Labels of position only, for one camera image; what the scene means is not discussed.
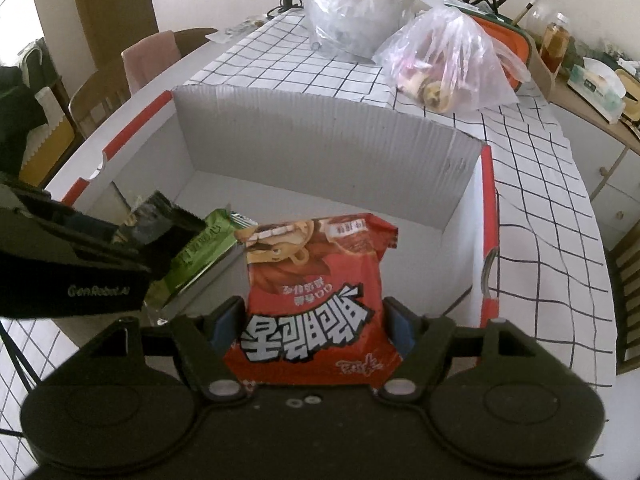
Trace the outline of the red chip bag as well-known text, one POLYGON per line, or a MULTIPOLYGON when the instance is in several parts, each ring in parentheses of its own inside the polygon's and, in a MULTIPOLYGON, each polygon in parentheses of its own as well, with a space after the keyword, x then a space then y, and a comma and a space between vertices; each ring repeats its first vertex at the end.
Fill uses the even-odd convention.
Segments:
POLYGON ((385 333, 380 264, 398 229, 375 214, 239 230, 246 323, 224 362, 243 382, 368 385, 401 362, 385 333))

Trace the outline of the large clear plastic bag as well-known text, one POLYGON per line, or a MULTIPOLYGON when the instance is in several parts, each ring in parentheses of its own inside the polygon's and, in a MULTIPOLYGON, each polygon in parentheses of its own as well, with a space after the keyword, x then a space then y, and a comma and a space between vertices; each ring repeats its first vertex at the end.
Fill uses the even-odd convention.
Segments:
POLYGON ((303 0, 314 50, 368 60, 421 9, 442 0, 303 0))

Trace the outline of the tissue box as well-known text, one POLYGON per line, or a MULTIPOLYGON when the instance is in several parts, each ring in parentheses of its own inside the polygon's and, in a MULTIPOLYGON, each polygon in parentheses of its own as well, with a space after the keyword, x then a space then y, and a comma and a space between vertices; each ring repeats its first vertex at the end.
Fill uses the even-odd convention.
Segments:
POLYGON ((584 58, 570 70, 567 85, 586 100, 609 124, 616 124, 625 109, 626 88, 605 63, 584 58))

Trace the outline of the white grid tablecloth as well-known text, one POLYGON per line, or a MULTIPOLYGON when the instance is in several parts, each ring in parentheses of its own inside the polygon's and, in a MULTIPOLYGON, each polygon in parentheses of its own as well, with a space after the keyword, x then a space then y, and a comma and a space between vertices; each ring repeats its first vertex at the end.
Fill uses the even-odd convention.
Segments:
POLYGON ((168 324, 208 315, 250 281, 244 246, 160 309, 107 326, 32 390, 20 422, 37 479, 589 479, 614 361, 613 307, 585 187, 540 99, 447 116, 381 91, 365 67, 303 45, 279 16, 209 66, 203 82, 342 99, 426 118, 486 143, 494 167, 498 313, 458 323, 451 365, 417 401, 368 385, 243 382, 245 400, 199 398, 180 378, 168 324))

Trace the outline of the wooden slatted chair right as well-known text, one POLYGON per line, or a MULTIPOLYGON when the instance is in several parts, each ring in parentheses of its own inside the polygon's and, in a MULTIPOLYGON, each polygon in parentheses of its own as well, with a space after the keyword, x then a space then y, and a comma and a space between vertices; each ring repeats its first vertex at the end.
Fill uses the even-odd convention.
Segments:
POLYGON ((605 252, 612 285, 616 374, 639 368, 639 225, 605 252))

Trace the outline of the orange basin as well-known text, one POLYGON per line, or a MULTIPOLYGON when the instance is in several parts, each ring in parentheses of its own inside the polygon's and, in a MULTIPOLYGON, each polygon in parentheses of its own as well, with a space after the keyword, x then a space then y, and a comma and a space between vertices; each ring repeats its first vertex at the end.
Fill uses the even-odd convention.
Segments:
POLYGON ((515 56, 517 56, 525 66, 529 66, 530 47, 529 40, 522 33, 521 29, 514 28, 509 24, 504 24, 491 16, 479 14, 472 11, 466 11, 477 24, 480 25, 485 32, 491 36, 492 40, 501 42, 515 56))

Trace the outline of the black jacket on chair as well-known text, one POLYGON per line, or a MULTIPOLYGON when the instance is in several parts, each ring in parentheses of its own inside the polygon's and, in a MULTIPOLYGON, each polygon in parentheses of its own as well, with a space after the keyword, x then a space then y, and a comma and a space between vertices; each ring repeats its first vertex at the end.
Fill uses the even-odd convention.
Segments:
POLYGON ((32 129, 47 122, 34 92, 23 81, 16 66, 1 67, 0 101, 1 171, 12 177, 20 173, 26 140, 32 129))

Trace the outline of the glass jar amber liquid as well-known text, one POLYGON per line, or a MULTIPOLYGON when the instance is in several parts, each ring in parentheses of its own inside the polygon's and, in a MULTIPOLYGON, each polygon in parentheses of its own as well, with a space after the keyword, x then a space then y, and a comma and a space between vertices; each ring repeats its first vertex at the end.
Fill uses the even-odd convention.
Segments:
POLYGON ((565 14, 558 12, 549 21, 539 49, 541 61, 553 75, 558 72, 569 43, 570 20, 565 14))

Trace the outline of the red white cardboard box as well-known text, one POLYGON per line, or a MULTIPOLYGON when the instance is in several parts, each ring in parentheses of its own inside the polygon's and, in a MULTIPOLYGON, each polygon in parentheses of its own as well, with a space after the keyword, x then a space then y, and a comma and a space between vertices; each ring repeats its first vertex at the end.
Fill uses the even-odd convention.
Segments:
POLYGON ((277 90, 183 86, 161 93, 116 136, 95 133, 48 186, 111 219, 154 191, 194 214, 230 206, 260 223, 372 212, 399 243, 383 292, 466 326, 498 313, 489 146, 426 118, 277 90))

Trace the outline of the wooden chair with pink cloth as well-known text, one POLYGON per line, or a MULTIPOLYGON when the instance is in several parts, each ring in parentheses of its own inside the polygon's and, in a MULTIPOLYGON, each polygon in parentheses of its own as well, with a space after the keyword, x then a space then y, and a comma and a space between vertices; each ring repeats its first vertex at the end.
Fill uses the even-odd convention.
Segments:
POLYGON ((210 27, 166 30, 147 36, 123 50, 94 72, 74 93, 68 110, 84 139, 88 139, 122 104, 157 76, 204 46, 210 27))

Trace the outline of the white wooden sideboard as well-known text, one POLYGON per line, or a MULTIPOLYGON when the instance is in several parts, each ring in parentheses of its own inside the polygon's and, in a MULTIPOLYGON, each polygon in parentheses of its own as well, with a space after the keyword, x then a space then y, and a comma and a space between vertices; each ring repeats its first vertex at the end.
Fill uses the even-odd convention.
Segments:
POLYGON ((613 249, 639 221, 639 142, 620 122, 606 122, 565 78, 552 75, 536 50, 528 68, 570 142, 603 245, 613 249))

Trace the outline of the green snack packet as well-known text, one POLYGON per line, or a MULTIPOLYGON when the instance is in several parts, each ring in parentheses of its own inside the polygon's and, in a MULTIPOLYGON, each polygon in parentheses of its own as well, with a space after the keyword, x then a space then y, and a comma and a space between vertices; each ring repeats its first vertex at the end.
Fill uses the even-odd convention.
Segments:
POLYGON ((168 273, 150 286, 145 296, 147 307, 163 308, 192 288, 207 271, 239 248, 236 231, 257 226, 253 219, 227 208, 213 210, 204 221, 205 229, 171 260, 168 273))

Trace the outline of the clear bag with snacks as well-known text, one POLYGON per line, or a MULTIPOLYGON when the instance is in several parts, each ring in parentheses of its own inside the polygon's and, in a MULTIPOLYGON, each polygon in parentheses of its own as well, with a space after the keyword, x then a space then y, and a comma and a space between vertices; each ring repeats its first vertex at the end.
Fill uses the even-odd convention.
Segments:
POLYGON ((402 26, 373 61, 397 91, 435 113, 512 104, 512 82, 530 81, 525 62, 453 6, 436 6, 402 26))

